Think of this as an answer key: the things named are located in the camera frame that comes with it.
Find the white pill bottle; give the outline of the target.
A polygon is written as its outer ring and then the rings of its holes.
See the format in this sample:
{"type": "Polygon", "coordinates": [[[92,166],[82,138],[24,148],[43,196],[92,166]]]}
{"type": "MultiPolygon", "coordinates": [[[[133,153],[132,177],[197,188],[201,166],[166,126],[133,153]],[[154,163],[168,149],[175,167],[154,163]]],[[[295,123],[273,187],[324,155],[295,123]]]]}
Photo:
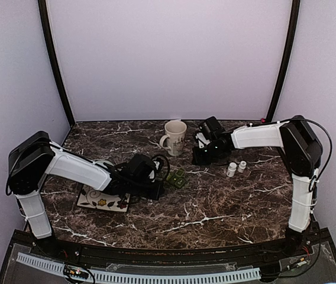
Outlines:
{"type": "Polygon", "coordinates": [[[243,161],[243,160],[240,161],[238,165],[238,172],[243,173],[246,169],[246,165],[247,165],[246,161],[243,161]]]}
{"type": "Polygon", "coordinates": [[[233,177],[235,175],[235,172],[237,170],[237,164],[234,163],[234,162],[231,162],[229,165],[228,165],[228,169],[227,169],[227,176],[230,178],[230,177],[233,177]]]}

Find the green weekly pill organizer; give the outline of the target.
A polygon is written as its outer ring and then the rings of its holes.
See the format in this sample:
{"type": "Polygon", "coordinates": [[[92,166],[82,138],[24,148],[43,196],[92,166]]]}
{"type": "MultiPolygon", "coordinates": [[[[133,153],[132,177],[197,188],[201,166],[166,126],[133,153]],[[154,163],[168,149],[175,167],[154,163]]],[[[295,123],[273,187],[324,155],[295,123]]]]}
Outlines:
{"type": "Polygon", "coordinates": [[[185,169],[179,168],[169,173],[166,181],[170,186],[175,188],[183,188],[186,185],[187,180],[185,179],[185,169]]]}

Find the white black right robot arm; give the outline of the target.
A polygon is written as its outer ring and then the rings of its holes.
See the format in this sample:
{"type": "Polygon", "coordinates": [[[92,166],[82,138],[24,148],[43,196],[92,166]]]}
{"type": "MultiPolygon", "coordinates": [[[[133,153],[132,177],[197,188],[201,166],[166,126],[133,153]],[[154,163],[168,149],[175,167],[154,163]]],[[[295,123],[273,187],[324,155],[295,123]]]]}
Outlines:
{"type": "Polygon", "coordinates": [[[235,151],[273,150],[292,180],[292,205],[288,229],[303,233],[311,223],[317,203],[318,183],[328,167],[334,145],[320,123],[295,115],[281,121],[249,123],[231,130],[215,117],[198,125],[193,134],[192,164],[209,166],[235,151]]]}

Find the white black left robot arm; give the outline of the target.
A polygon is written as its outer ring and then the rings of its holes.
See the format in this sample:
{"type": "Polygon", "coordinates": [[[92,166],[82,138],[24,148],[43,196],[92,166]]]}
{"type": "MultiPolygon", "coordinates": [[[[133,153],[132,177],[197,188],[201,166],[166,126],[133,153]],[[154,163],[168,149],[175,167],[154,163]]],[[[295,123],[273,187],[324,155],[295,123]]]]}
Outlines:
{"type": "Polygon", "coordinates": [[[56,258],[62,253],[62,244],[52,237],[53,229],[40,196],[45,176],[63,177],[108,195],[158,200],[166,178],[157,176],[164,167],[169,169],[170,164],[161,154],[135,154],[129,162],[117,165],[92,161],[51,141],[47,132],[38,131],[10,151],[5,191],[6,195],[15,195],[33,236],[40,240],[40,250],[56,258]]]}

